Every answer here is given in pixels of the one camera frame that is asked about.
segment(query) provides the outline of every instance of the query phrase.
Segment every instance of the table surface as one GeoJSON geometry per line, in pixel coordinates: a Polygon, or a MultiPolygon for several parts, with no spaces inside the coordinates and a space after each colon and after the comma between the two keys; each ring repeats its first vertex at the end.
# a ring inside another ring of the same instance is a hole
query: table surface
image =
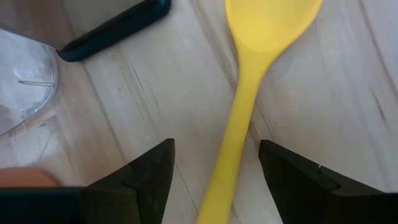
{"type": "MultiPolygon", "coordinates": [[[[252,115],[230,223],[282,223],[257,158],[261,139],[398,190],[397,9],[395,0],[324,0],[274,63],[252,115]]],[[[71,21],[75,35],[84,30],[79,20],[71,21]]],[[[64,185],[88,185],[175,138],[164,223],[194,223],[238,81],[223,0],[173,0],[153,26],[83,63],[58,62],[58,94],[0,139],[0,167],[39,166],[64,185]]]]}

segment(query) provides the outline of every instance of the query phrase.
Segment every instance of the clear plastic container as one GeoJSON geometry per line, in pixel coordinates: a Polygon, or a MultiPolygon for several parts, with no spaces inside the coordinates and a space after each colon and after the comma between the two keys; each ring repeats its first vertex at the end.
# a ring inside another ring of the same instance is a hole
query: clear plastic container
{"type": "Polygon", "coordinates": [[[0,136],[43,108],[57,83],[53,48],[0,29],[0,136]]]}

